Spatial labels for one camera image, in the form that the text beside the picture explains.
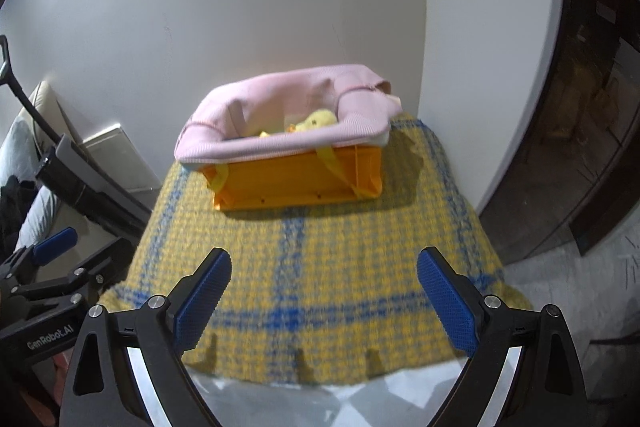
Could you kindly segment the yellow blue woven blanket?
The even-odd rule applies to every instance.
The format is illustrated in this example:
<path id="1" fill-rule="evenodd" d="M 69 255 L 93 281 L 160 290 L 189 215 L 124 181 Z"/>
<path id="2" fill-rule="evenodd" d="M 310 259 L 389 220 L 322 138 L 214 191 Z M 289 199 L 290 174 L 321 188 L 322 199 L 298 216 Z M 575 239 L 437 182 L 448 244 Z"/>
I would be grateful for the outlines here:
<path id="1" fill-rule="evenodd" d="M 171 167 L 112 312 L 167 294 L 215 247 L 231 281 L 186 364 L 258 384 L 349 385 L 451 359 L 454 348 L 416 276 L 434 246 L 485 294 L 525 309 L 435 133 L 394 120 L 379 198 L 221 212 L 204 178 Z"/>

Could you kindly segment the dark wooden cabinet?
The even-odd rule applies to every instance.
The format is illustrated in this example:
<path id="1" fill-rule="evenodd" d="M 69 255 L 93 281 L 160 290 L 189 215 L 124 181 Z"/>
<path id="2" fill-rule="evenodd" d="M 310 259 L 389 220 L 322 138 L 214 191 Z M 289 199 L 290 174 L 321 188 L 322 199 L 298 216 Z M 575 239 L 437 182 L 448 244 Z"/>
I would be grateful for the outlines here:
<path id="1" fill-rule="evenodd" d="M 639 200 L 639 0 L 562 0 L 546 82 L 480 222 L 506 265 L 585 255 Z"/>

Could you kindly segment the white bed sheet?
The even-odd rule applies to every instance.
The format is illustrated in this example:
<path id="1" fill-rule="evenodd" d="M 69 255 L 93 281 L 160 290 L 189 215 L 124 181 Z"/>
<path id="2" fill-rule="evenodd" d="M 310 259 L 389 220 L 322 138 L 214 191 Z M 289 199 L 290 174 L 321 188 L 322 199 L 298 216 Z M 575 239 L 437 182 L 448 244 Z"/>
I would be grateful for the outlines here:
<path id="1" fill-rule="evenodd" d="M 426 426 L 465 361 L 403 369 L 352 386 L 258 385 L 189 369 L 225 426 Z"/>

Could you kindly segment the orange plastic crate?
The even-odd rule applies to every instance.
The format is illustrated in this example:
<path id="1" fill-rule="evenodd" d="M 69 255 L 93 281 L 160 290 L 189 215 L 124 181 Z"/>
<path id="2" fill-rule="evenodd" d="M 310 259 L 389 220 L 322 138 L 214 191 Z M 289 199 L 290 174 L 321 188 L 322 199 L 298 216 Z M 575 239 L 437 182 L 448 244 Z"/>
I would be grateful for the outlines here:
<path id="1" fill-rule="evenodd" d="M 267 159 L 200 169 L 220 211 L 343 204 L 376 199 L 383 190 L 378 146 L 320 147 Z"/>

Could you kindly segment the grey cushion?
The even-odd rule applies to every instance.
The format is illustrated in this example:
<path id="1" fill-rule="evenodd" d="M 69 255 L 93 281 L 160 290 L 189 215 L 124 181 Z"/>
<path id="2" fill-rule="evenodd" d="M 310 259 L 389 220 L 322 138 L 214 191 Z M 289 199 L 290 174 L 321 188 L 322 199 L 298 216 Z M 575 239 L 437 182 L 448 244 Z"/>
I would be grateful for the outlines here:
<path id="1" fill-rule="evenodd" d="M 53 227 L 60 202 L 36 180 L 38 166 L 32 129 L 16 117 L 1 145 L 1 260 L 39 243 Z"/>

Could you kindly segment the white wall radiator panel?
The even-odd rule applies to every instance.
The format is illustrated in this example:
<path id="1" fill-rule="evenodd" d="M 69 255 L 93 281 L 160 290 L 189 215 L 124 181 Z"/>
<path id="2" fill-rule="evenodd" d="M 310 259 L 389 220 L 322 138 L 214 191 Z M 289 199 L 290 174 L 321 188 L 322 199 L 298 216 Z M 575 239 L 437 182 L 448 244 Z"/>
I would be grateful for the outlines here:
<path id="1" fill-rule="evenodd" d="M 81 143 L 89 156 L 129 193 L 156 191 L 162 185 L 120 124 L 111 124 Z"/>

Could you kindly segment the large yellow plush duck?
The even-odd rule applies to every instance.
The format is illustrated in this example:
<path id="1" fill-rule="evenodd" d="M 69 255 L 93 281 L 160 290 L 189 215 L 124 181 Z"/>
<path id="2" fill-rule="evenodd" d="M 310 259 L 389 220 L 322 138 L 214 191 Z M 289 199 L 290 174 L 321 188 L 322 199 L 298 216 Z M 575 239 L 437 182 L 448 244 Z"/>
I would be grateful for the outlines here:
<path id="1" fill-rule="evenodd" d="M 289 124 L 282 133 L 296 133 L 334 126 L 338 124 L 336 115 L 329 109 L 318 109 L 297 124 Z"/>

